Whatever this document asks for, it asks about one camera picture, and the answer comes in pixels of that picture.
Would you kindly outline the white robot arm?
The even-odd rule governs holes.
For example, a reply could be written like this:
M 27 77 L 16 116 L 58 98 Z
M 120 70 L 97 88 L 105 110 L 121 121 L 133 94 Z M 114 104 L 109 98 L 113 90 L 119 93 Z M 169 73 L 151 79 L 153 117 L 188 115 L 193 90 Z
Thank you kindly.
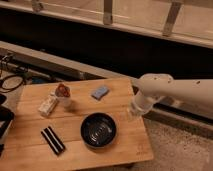
M 129 110 L 133 115 L 148 114 L 163 98 L 193 105 L 213 120 L 213 79 L 174 79 L 169 74 L 148 73 L 135 81 L 138 92 L 133 96 Z

